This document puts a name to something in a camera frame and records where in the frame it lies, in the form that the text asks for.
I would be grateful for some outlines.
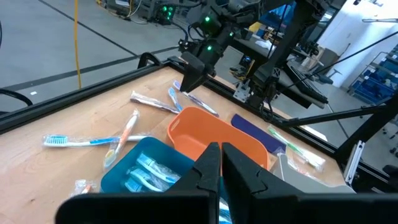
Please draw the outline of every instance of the orange plastic tray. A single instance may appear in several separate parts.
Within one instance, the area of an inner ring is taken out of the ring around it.
[[[254,162],[269,169],[268,152],[261,142],[202,109],[185,108],[169,124],[167,135],[177,151],[194,161],[209,143],[229,142]]]

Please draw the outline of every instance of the robotic arm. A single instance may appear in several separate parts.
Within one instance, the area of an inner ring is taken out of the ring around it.
[[[215,1],[207,1],[201,6],[201,16],[192,24],[204,34],[201,41],[180,41],[181,58],[184,60],[186,74],[181,91],[190,92],[216,75],[214,66],[223,56],[227,46],[239,31],[256,22],[266,11],[292,3],[294,0],[232,0],[228,7],[222,8]],[[258,107],[264,99],[275,95],[274,84],[279,74],[274,68],[281,67],[293,47],[299,42],[307,27],[318,22],[328,9],[331,0],[296,0],[294,16],[285,37],[279,43],[269,61],[254,74],[249,84],[251,89],[248,103]]]

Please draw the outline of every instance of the wooden tabletop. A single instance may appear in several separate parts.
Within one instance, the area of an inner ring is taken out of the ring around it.
[[[137,108],[140,117],[133,134],[150,133],[165,141],[166,129],[174,114],[150,106],[131,103],[134,90],[142,95],[172,104],[167,89],[182,75],[163,68],[138,80],[94,96],[30,124],[0,136],[0,223],[53,223],[58,206],[69,197],[78,179],[95,181],[104,175],[103,159],[109,146],[84,148],[44,148],[46,134],[66,134],[74,137],[107,137],[118,135]],[[220,118],[229,122],[239,114],[267,131],[269,124],[211,90],[200,86],[193,93],[209,104]],[[183,106],[195,106],[189,99],[178,97]],[[288,140],[326,159],[325,170],[316,172],[303,164],[302,168],[328,185],[343,184],[336,162],[287,133],[277,129]],[[134,143],[126,145],[122,157]],[[271,164],[275,157],[270,156]]]

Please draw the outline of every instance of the blue storage bin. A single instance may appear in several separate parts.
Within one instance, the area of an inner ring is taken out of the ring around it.
[[[137,158],[142,152],[181,176],[185,175],[194,164],[193,160],[179,153],[174,148],[156,138],[147,137],[136,144],[129,153],[104,175],[101,180],[101,191],[103,193],[130,193],[124,186],[125,181],[128,179],[126,171],[136,165]],[[222,178],[220,196],[228,201]]]

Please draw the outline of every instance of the aluminum frame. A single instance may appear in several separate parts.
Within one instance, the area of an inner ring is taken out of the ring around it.
[[[168,59],[159,65],[156,64],[146,65],[145,67],[141,67],[137,70],[124,73],[109,80],[105,80],[103,82],[99,82],[94,85],[83,87],[80,90],[76,90],[71,93],[67,93],[65,95],[53,98],[51,100],[37,103],[32,106],[28,106],[26,108],[14,111],[12,113],[4,114],[0,116],[0,134],[6,133],[10,130],[16,129],[20,126],[33,122],[37,119],[43,118],[44,116],[60,111],[64,108],[72,106],[83,100],[87,100],[93,96],[96,96],[110,89],[116,88],[117,86],[123,85],[125,83],[131,82],[137,78],[151,74],[152,72],[160,70],[161,68],[164,67],[171,67],[182,74],[184,74],[185,71],[181,65],[179,65],[177,62],[171,59]],[[208,80],[206,83],[204,83],[203,86],[223,96],[227,100],[232,101],[233,103],[244,108],[245,110],[250,111],[251,113],[255,114],[260,118],[263,117],[263,113],[264,114],[270,113],[270,111],[265,108],[264,111],[260,111],[258,108],[253,108],[252,106],[235,99],[233,97],[234,90],[220,83],[219,81],[211,79]],[[319,150],[320,152],[336,159],[336,151],[338,150],[337,147],[312,135],[311,133],[307,132],[306,130],[300,127],[286,127],[282,125],[281,122],[278,122],[278,120],[283,118],[281,118],[277,114],[275,114],[274,116],[276,119],[275,121],[271,122],[271,124],[291,134],[295,138],[311,145],[316,150]],[[339,165],[343,167],[346,165],[346,162],[344,163],[340,161]],[[357,192],[375,192],[375,191],[394,192],[395,189],[388,184],[387,181],[388,178],[389,177],[386,174],[376,170],[375,168],[365,164],[364,162],[360,162],[357,170],[357,178],[355,178],[353,182],[353,188]]]

